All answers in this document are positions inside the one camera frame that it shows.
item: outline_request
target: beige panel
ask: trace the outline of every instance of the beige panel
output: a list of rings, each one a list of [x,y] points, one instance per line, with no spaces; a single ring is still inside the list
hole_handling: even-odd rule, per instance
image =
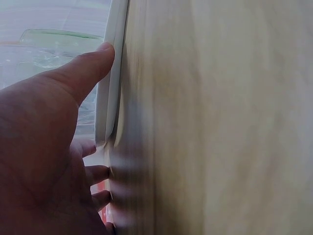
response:
[[[313,234],[313,3],[131,0],[120,234]]]

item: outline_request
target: hand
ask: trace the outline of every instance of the hand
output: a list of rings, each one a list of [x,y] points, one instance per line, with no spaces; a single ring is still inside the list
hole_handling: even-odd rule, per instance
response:
[[[109,170],[84,167],[95,144],[72,139],[79,106],[113,60],[103,44],[0,91],[0,234],[109,234],[97,210],[110,193],[90,193]]]

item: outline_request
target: white frame edge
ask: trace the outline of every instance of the white frame edge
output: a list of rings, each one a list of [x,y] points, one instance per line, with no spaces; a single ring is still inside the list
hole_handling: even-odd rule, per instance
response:
[[[111,72],[98,83],[97,88],[95,140],[98,146],[108,140],[114,128],[128,2],[129,0],[111,2],[104,41],[114,45],[115,60]]]

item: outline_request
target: wooden surface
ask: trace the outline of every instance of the wooden surface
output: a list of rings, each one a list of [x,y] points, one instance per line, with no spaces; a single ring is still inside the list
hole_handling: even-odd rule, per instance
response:
[[[120,234],[313,234],[312,1],[130,0],[121,100]]]

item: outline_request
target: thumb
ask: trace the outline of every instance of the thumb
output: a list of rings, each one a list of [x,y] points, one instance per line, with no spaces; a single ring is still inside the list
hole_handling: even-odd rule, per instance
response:
[[[103,43],[95,52],[85,53],[58,69],[40,73],[34,79],[53,79],[80,105],[113,65],[114,48]]]

